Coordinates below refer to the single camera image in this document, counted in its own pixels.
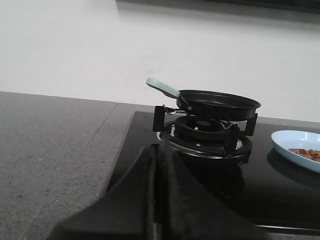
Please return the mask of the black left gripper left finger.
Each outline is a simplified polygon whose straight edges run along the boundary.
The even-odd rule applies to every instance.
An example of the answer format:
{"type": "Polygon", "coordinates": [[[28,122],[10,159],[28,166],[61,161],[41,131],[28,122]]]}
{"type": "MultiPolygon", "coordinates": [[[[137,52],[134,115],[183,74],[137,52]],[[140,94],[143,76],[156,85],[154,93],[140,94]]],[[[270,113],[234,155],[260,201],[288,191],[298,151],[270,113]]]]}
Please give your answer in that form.
{"type": "Polygon", "coordinates": [[[50,240],[160,240],[159,146],[142,150],[125,175],[95,203],[59,222],[50,240]]]}

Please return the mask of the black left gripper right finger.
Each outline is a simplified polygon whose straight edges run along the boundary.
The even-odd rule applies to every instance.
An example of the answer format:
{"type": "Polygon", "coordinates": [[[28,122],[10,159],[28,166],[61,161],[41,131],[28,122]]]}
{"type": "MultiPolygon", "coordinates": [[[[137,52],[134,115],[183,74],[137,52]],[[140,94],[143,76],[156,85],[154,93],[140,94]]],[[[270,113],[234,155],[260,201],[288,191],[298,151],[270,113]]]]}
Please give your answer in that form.
{"type": "Polygon", "coordinates": [[[268,234],[211,195],[167,140],[156,154],[158,214],[163,240],[266,240],[268,234]]]}

